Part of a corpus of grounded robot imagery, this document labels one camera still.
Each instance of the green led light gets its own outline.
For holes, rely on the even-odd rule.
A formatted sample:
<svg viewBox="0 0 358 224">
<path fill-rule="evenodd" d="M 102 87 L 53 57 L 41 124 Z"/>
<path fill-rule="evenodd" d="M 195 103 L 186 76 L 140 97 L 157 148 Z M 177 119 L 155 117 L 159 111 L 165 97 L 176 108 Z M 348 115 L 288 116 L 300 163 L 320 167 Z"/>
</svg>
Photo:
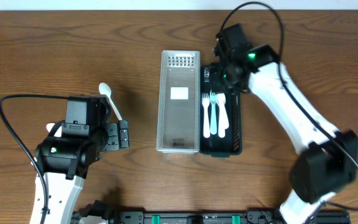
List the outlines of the green led light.
<svg viewBox="0 0 358 224">
<path fill-rule="evenodd" d="M 249 57 L 249 59 L 251 59 L 251 60 L 255 59 L 255 56 L 256 56 L 255 53 L 249 53 L 249 54 L 248 54 L 248 57 Z"/>
</svg>

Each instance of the plastic fork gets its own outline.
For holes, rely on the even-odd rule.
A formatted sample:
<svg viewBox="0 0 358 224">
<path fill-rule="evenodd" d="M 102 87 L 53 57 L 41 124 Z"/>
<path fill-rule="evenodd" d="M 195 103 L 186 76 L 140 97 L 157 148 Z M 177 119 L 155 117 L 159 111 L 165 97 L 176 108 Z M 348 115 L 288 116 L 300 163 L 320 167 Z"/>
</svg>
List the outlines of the plastic fork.
<svg viewBox="0 0 358 224">
<path fill-rule="evenodd" d="M 204 128 L 203 135 L 204 138 L 209 138 L 211 133 L 209 132 L 209 118 L 208 118 L 208 106 L 209 106 L 209 96 L 208 93 L 203 93 L 203 99 L 201 101 L 204 108 Z"/>
<path fill-rule="evenodd" d="M 216 94 L 211 91 L 209 94 L 209 102 L 211 102 L 211 125 L 210 130 L 211 134 L 217 133 L 217 125 L 216 125 Z"/>
</svg>

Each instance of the black utensil tray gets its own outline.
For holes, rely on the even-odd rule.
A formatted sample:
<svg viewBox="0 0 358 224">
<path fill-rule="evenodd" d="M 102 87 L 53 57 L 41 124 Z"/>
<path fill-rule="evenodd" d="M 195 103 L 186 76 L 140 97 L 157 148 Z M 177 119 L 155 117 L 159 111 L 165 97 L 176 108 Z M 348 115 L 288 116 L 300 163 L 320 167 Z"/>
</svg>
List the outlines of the black utensil tray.
<svg viewBox="0 0 358 224">
<path fill-rule="evenodd" d="M 203 136 L 204 108 L 202 105 L 203 93 L 210 93 L 211 85 L 208 80 L 209 75 L 204 75 L 209 71 L 209 66 L 200 69 L 200 153 L 209 154 L 213 157 L 229 157 L 238 155 L 242 152 L 241 141 L 241 101 L 239 93 L 224 92 L 226 104 L 224 105 L 229 119 L 229 128 L 225 130 L 225 136 L 220 138 L 218 134 L 211 134 L 209 138 Z M 211 119 L 211 104 L 208 107 L 208 117 Z M 216 104 L 216 119 L 219 129 L 219 106 Z"/>
</svg>

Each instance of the wood grain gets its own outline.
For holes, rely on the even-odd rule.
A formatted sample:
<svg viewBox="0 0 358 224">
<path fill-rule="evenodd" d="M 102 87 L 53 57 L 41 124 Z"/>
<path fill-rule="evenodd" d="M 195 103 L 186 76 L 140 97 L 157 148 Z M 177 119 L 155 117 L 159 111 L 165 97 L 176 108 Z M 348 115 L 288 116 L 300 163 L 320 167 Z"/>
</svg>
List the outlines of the wood grain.
<svg viewBox="0 0 358 224">
<path fill-rule="evenodd" d="M 129 121 L 131 147 L 93 164 L 76 209 L 94 200 L 119 208 L 245 210 L 278 207 L 291 187 L 291 142 L 254 96 L 242 100 L 243 153 L 228 159 L 155 150 L 163 50 L 199 50 L 216 60 L 214 35 L 227 11 L 0 12 L 0 97 L 12 93 L 96 94 L 106 82 Z M 300 90 L 338 128 L 358 134 L 358 11 L 280 11 L 283 61 Z M 241 11 L 255 45 L 277 49 L 267 11 Z M 9 100 L 4 110 L 34 152 L 45 124 L 65 117 L 62 100 Z M 35 172 L 0 119 L 0 223 L 28 223 Z M 358 204 L 358 179 L 336 198 Z M 351 213 L 358 223 L 358 213 Z"/>
</svg>

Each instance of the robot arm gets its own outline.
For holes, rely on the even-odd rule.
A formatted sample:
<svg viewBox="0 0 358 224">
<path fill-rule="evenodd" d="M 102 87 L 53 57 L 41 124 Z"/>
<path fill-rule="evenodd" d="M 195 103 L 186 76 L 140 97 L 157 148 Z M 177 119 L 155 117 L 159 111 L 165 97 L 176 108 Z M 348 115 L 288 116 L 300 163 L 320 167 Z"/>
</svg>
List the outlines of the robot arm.
<svg viewBox="0 0 358 224">
<path fill-rule="evenodd" d="M 295 86 L 284 64 L 281 63 L 280 66 L 287 87 L 294 94 L 296 99 L 332 137 L 336 137 L 335 133 L 339 130 L 313 108 L 305 96 L 303 96 L 300 90 Z M 249 90 L 257 95 L 271 110 L 287 132 L 298 155 L 309 149 L 309 144 L 312 142 L 322 144 L 328 141 L 328 138 L 311 124 L 308 118 L 299 110 L 287 92 L 282 88 L 276 63 L 264 65 L 259 68 L 259 72 L 251 73 L 249 78 Z M 323 195 L 317 202 L 308 203 L 299 198 L 296 192 L 292 190 L 288 199 L 280 207 L 280 213 L 288 224 L 304 223 L 308 218 L 313 216 L 322 203 L 334 197 L 335 194 L 335 192 L 330 192 Z"/>
<path fill-rule="evenodd" d="M 340 132 L 324 119 L 295 86 L 273 49 L 269 45 L 253 48 L 239 24 L 221 30 L 216 39 L 215 54 L 220 63 L 209 76 L 211 88 L 214 92 L 248 90 L 267 105 L 283 126 L 299 158 L 290 172 L 293 190 L 280 207 L 280 213 L 288 224 L 304 223 L 335 192 L 355 179 L 354 163 L 335 143 L 340 142 L 357 160 L 358 138 L 352 131 Z M 290 97 L 279 77 L 278 63 L 289 92 L 327 136 Z"/>
<path fill-rule="evenodd" d="M 66 120 L 47 125 L 50 133 L 36 150 L 49 194 L 45 224 L 70 223 L 88 167 L 100 159 L 100 152 L 129 147 L 127 121 L 107 123 L 110 111 L 104 95 L 71 96 Z M 35 185 L 31 224 L 40 223 L 44 206 L 39 176 Z"/>
</svg>

